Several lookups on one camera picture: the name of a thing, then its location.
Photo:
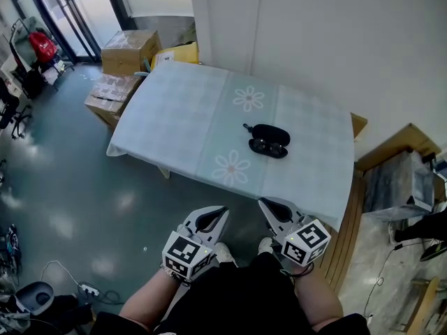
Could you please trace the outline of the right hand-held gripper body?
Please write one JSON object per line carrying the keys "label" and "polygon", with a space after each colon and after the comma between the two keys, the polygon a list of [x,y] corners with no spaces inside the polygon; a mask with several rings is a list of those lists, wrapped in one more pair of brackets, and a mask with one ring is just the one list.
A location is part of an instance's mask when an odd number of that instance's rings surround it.
{"label": "right hand-held gripper body", "polygon": [[323,224],[314,219],[306,223],[291,223],[275,240],[281,245],[281,254],[301,267],[322,256],[331,240]]}

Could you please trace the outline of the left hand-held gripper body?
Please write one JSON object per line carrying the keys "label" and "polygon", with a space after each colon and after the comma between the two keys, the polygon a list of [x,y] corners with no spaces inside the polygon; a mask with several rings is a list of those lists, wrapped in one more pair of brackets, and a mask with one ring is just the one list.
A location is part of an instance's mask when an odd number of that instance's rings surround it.
{"label": "left hand-held gripper body", "polygon": [[221,221],[186,219],[172,231],[162,251],[162,265],[181,281],[192,281],[215,256]]}

